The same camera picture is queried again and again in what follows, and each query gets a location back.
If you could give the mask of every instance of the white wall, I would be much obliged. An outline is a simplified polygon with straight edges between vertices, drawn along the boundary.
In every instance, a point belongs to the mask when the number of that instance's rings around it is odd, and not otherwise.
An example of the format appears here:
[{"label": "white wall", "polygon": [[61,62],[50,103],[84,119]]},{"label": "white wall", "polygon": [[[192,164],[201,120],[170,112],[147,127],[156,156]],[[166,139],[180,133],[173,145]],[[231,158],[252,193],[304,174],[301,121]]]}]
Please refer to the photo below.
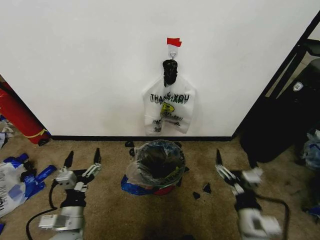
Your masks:
[{"label": "white wall", "polygon": [[[53,135],[143,136],[141,91],[167,37],[198,93],[187,136],[231,136],[320,9],[319,0],[11,0],[0,73]],[[179,136],[166,131],[167,136]]]}]

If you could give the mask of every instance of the white plastic bag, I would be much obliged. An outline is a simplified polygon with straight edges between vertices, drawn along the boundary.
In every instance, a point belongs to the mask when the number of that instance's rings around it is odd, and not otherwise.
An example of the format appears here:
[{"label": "white plastic bag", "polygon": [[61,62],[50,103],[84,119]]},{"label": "white plastic bag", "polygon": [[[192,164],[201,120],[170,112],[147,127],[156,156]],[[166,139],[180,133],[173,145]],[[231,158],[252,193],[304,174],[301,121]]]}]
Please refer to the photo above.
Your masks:
[{"label": "white plastic bag", "polygon": [[147,135],[160,135],[163,122],[179,132],[187,133],[195,104],[196,91],[186,80],[177,76],[174,84],[165,87],[163,78],[143,94],[144,126]]},{"label": "white plastic bag", "polygon": [[20,181],[25,171],[23,164],[15,167],[8,162],[0,163],[0,218],[27,200],[26,185]]}]

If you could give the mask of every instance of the black baseboard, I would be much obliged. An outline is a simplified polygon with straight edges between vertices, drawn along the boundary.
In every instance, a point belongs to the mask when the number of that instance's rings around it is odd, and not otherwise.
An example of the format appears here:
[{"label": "black baseboard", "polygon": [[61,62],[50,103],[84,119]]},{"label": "black baseboard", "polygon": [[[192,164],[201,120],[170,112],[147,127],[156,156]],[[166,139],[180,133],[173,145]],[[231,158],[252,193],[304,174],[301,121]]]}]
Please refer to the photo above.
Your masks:
[{"label": "black baseboard", "polygon": [[53,135],[53,140],[61,141],[153,141],[158,139],[169,141],[231,141],[231,136],[62,136]]}]

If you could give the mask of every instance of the trash can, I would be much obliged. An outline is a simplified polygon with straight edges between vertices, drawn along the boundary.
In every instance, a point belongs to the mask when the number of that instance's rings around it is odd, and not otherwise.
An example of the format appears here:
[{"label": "trash can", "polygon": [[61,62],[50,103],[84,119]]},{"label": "trash can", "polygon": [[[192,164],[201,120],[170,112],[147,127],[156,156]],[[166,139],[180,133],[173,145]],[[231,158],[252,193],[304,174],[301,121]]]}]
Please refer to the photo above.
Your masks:
[{"label": "trash can", "polygon": [[183,151],[174,142],[155,140],[146,143],[134,149],[134,159],[126,169],[121,188],[135,195],[156,193],[175,185],[185,166]]}]

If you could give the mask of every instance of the black chair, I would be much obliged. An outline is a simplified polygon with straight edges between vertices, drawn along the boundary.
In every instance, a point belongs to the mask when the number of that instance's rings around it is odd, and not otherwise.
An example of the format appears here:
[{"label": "black chair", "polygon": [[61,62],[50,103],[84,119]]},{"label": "black chair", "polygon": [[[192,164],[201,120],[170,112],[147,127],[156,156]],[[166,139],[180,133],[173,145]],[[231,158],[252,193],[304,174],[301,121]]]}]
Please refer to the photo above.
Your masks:
[{"label": "black chair", "polygon": [[278,84],[275,86],[270,98],[276,99],[278,97],[279,93],[284,88],[292,74],[295,72],[296,68],[301,63],[307,52],[311,56],[320,57],[320,41],[307,39],[303,44],[298,45],[294,58],[279,80]]}]

